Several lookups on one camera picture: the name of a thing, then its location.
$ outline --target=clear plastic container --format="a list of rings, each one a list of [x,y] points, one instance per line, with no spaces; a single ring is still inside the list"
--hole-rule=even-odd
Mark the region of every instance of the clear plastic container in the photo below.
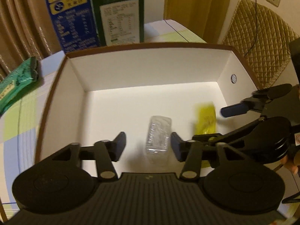
[[[172,120],[163,116],[152,116],[146,140],[146,156],[155,165],[168,161]]]

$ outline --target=checkered tablecloth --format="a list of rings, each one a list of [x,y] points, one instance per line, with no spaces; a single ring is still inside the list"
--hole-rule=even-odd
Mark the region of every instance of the checkered tablecloth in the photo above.
[[[173,20],[145,25],[145,42],[199,42],[196,34]],[[11,192],[14,179],[34,163],[41,116],[56,71],[65,54],[57,52],[40,62],[41,82],[0,118],[0,198],[8,218],[19,209]]]

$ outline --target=yellow package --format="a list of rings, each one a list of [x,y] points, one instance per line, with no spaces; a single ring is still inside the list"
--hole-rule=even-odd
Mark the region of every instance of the yellow package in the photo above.
[[[216,111],[213,103],[199,105],[197,118],[195,134],[214,134],[216,132]]]

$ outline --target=green package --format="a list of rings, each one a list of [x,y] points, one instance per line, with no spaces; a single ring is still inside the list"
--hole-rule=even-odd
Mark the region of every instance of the green package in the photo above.
[[[0,83],[0,116],[36,85],[37,66],[35,57],[28,58]]]

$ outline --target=quilted chair cover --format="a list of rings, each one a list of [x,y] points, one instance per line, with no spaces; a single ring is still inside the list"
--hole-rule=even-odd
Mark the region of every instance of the quilted chair cover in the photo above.
[[[290,41],[298,38],[292,28],[271,9],[257,4],[257,42],[245,59],[263,88],[272,86],[289,63]],[[256,32],[255,2],[239,0],[223,44],[242,55],[253,45]]]

